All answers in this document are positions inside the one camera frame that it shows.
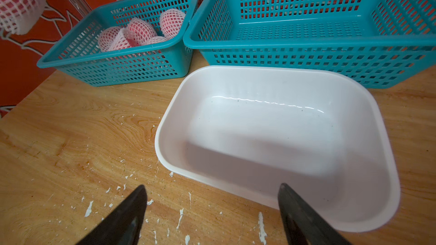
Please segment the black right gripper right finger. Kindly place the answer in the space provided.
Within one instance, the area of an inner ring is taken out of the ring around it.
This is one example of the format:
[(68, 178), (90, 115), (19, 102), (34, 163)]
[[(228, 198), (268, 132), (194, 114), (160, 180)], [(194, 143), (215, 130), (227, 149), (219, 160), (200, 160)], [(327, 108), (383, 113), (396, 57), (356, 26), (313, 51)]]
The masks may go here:
[(280, 185), (278, 204), (288, 244), (350, 244), (286, 183)]

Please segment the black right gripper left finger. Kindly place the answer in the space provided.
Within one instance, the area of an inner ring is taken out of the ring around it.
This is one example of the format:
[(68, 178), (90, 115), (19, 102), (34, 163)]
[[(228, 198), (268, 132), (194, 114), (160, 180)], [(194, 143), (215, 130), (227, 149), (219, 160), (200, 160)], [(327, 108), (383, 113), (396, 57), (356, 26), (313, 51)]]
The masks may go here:
[(147, 207), (144, 185), (139, 185), (79, 245), (137, 245)]

